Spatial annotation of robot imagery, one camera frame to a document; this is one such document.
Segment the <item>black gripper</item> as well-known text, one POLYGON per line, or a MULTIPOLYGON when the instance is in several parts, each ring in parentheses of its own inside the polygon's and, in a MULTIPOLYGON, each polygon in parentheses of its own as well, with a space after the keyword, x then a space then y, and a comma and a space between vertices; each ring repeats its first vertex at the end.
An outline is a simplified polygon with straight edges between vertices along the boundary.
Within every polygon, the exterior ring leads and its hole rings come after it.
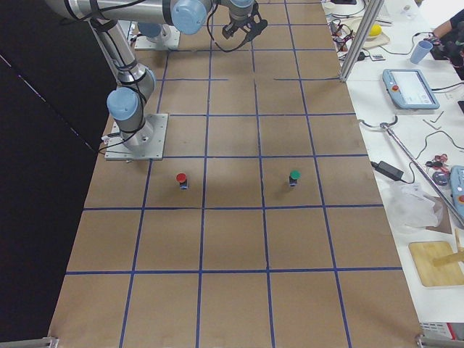
POLYGON ((268 21, 257 14, 256 7, 229 7, 230 22, 222 28, 224 38, 233 37, 238 29, 245 32, 244 43, 247 44, 259 36, 268 26, 268 21))

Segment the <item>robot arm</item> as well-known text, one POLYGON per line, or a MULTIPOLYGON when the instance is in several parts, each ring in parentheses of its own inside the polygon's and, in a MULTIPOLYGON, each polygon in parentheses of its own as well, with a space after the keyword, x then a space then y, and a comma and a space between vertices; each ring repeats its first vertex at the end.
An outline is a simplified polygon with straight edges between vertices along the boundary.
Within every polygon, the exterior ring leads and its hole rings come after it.
POLYGON ((103 147, 108 160, 160 160, 165 145, 168 116, 148 115, 144 107, 152 95, 155 74, 138 62, 120 27, 120 20, 169 25, 193 35, 207 27, 219 6, 228 9, 230 22, 225 38, 237 30, 244 44, 267 27, 256 1, 48 1, 58 15, 74 22, 88 22, 117 81, 107 97, 107 108, 117 126, 117 136, 103 147))
POLYGON ((169 25, 149 22, 138 22, 138 31, 153 44, 165 44, 172 34, 169 25))

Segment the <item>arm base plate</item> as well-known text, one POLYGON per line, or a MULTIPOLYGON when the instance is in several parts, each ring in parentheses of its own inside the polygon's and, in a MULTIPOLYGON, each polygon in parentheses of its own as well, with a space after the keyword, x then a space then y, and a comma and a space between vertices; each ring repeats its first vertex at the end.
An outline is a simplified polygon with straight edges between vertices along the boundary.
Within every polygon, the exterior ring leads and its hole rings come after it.
POLYGON ((138 27, 135 50, 175 51, 180 43, 181 33, 174 26, 161 25, 159 30, 153 27, 138 27))
POLYGON ((117 136, 111 137, 104 149, 106 160, 162 160, 169 114, 145 115, 145 124, 132 138, 123 142, 117 123, 112 131, 117 136))

